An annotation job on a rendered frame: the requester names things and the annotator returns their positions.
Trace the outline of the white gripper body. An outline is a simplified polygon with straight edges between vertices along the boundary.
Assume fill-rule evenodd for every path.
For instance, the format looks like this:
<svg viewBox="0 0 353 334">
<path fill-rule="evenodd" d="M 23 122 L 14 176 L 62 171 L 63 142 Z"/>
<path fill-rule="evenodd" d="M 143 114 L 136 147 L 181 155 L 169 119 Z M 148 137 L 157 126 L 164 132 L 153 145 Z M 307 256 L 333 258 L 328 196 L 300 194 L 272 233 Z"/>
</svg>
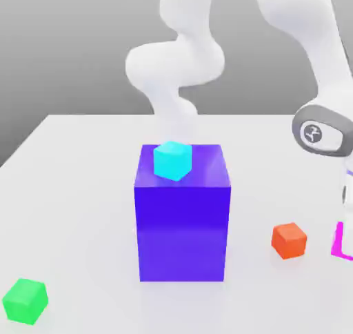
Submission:
<svg viewBox="0 0 353 334">
<path fill-rule="evenodd" d="M 345 212 L 343 221 L 342 251 L 345 255 L 353 255 L 353 210 Z"/>
</svg>

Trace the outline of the small magenta cube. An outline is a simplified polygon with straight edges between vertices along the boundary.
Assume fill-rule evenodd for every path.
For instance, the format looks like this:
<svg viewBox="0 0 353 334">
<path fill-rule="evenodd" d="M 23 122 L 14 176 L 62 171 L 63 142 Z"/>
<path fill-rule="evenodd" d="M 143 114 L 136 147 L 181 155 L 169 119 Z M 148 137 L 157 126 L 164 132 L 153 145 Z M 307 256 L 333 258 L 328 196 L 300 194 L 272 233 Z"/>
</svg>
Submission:
<svg viewBox="0 0 353 334">
<path fill-rule="evenodd" d="M 338 222 L 336 224 L 336 230 L 334 233 L 334 241 L 333 241 L 332 247 L 331 247 L 331 255 L 352 262 L 353 256 L 346 255 L 343 253 L 342 244 L 343 244 L 343 222 Z"/>
</svg>

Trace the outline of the small orange cube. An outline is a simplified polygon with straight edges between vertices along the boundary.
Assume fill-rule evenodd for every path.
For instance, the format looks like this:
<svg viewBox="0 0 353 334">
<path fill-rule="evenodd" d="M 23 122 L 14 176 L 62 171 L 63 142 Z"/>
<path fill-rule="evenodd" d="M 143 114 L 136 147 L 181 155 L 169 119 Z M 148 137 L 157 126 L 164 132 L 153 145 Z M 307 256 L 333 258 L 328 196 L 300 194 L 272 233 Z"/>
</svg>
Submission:
<svg viewBox="0 0 353 334">
<path fill-rule="evenodd" d="M 307 235 L 294 222 L 273 228 L 271 245 L 282 259 L 304 255 L 306 244 Z"/>
</svg>

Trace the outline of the small cyan cube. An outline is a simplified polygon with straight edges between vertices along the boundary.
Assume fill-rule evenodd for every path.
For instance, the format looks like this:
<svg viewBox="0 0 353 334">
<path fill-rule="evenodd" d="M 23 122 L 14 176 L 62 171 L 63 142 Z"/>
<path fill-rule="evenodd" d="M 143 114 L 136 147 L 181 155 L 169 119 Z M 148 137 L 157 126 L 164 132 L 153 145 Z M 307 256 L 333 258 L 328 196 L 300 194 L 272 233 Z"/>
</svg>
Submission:
<svg viewBox="0 0 353 334">
<path fill-rule="evenodd" d="M 153 150 L 154 174 L 180 181 L 192 170 L 192 146 L 167 141 Z"/>
</svg>

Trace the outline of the small green cube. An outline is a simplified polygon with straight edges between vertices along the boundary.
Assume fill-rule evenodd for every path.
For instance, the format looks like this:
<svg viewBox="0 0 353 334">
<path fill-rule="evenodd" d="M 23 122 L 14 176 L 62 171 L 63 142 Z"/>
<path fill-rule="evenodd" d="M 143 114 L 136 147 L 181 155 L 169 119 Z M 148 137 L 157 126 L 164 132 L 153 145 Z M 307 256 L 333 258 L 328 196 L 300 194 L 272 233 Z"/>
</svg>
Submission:
<svg viewBox="0 0 353 334">
<path fill-rule="evenodd" d="M 46 285 L 19 278 L 3 297 L 2 304 L 9 320 L 33 325 L 48 305 Z"/>
</svg>

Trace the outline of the large blue box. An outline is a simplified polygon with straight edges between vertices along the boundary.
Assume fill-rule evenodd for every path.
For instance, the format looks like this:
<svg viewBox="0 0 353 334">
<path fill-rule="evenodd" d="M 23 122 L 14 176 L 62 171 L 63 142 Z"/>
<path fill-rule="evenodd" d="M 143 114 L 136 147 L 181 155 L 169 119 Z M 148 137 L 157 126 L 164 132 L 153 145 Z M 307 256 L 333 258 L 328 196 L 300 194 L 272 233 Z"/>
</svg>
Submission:
<svg viewBox="0 0 353 334">
<path fill-rule="evenodd" d="M 181 180 L 156 176 L 153 145 L 141 148 L 134 183 L 142 282 L 222 282 L 231 182 L 222 148 L 195 144 Z"/>
</svg>

